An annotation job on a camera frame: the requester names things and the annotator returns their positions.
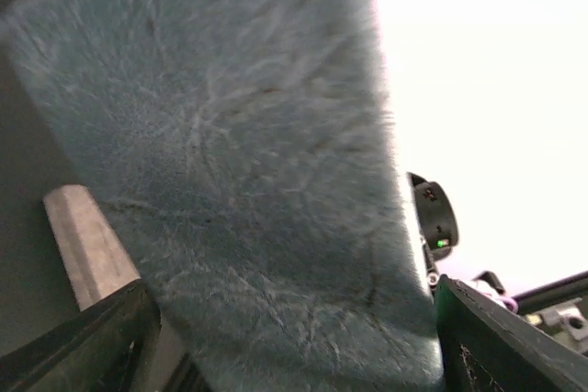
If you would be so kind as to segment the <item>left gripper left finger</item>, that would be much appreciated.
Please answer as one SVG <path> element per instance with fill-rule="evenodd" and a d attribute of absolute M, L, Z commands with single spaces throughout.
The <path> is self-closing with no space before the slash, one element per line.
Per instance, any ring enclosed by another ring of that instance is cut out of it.
<path fill-rule="evenodd" d="M 145 391 L 161 315 L 141 280 L 1 357 L 3 391 Z"/>

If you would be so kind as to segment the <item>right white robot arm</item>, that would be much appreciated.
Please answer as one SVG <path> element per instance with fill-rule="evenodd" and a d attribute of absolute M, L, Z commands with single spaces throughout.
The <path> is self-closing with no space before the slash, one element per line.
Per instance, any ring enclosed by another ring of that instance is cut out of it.
<path fill-rule="evenodd" d="M 458 245 L 458 224 L 447 194 L 437 182 L 427 181 L 418 174 L 408 175 L 419 222 L 427 284 L 434 291 L 441 275 L 436 263 L 447 258 Z"/>

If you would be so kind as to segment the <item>blue fuzzy glasses case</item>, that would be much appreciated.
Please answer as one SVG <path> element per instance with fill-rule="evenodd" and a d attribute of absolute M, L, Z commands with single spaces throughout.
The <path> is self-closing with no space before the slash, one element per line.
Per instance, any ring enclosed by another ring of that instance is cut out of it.
<path fill-rule="evenodd" d="M 19 0 L 1 36 L 212 389 L 443 389 L 374 0 Z"/>

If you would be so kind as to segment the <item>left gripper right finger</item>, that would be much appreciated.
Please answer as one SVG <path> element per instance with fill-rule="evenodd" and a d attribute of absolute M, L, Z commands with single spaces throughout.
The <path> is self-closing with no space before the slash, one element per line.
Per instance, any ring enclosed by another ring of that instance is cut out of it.
<path fill-rule="evenodd" d="M 587 358 L 461 281 L 442 276 L 435 315 L 447 391 L 585 391 Z"/>

